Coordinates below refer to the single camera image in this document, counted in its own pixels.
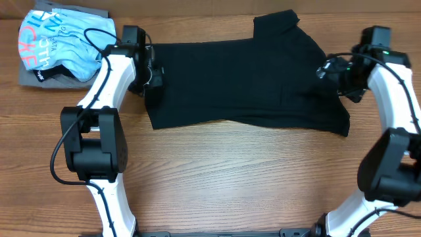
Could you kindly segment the black t-shirt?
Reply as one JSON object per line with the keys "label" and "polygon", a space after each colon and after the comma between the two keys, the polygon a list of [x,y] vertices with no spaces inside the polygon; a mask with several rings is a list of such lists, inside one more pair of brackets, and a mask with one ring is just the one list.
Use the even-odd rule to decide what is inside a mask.
{"label": "black t-shirt", "polygon": [[145,96],[152,127],[232,120],[347,136],[336,85],[316,74],[325,53],[298,23],[287,10],[256,17],[249,39],[156,44],[164,74]]}

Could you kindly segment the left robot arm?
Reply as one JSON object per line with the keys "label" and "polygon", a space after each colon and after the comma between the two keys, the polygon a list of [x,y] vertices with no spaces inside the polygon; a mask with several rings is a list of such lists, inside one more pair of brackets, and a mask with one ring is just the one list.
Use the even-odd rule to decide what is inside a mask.
{"label": "left robot arm", "polygon": [[100,50],[101,68],[86,96],[61,111],[62,136],[50,160],[61,184],[85,186],[95,201],[101,236],[140,236],[124,187],[128,144],[119,110],[127,92],[141,97],[162,90],[164,69],[155,63],[150,36],[125,25],[122,38]]}

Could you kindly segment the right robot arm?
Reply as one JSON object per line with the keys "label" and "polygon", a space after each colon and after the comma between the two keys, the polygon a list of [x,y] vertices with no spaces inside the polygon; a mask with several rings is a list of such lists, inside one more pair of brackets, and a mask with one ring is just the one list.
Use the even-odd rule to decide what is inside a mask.
{"label": "right robot arm", "polygon": [[305,236],[369,236],[368,227],[386,213],[417,219],[401,209],[420,201],[420,106],[409,56],[392,50],[390,42],[390,28],[366,28],[351,52],[328,55],[316,71],[354,103],[370,90],[382,135],[359,166],[357,190]]}

